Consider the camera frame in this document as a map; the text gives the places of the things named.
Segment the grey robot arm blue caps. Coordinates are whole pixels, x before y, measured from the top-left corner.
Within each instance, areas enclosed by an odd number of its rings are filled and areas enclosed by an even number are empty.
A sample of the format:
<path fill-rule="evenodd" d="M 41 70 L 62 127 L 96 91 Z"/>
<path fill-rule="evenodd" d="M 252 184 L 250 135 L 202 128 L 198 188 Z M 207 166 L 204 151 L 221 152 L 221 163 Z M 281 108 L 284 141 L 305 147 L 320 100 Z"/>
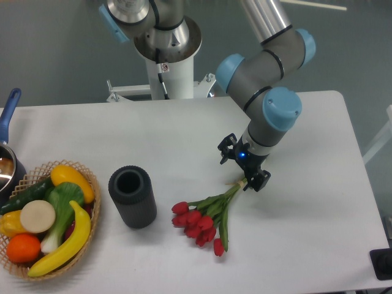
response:
<path fill-rule="evenodd" d="M 271 176 L 262 163 L 302 111 L 298 95 L 276 83 L 307 64 L 316 46 L 306 30 L 292 28 L 279 1 L 241 6 L 262 50 L 250 59 L 230 55 L 216 70 L 218 85 L 250 119 L 240 138 L 228 135 L 218 148 L 222 160 L 235 160 L 247 186 L 258 191 Z M 183 1 L 105 1 L 99 12 L 111 33 L 120 42 L 133 40 L 145 59 L 154 100 L 193 98 L 193 58 L 202 36 L 185 16 Z"/>

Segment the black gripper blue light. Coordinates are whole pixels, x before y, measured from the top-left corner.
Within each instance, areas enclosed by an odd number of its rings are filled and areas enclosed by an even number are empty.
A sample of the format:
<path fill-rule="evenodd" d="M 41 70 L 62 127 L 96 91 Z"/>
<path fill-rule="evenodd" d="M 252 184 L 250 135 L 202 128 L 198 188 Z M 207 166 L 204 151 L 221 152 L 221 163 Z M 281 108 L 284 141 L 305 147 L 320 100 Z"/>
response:
<path fill-rule="evenodd" d="M 243 191 L 252 189 L 259 192 L 270 180 L 271 173 L 262 169 L 262 163 L 268 155 L 257 155 L 251 151 L 249 143 L 237 142 L 234 133 L 227 135 L 218 145 L 221 160 L 220 164 L 226 161 L 236 160 L 236 163 L 243 169 L 247 183 Z"/>

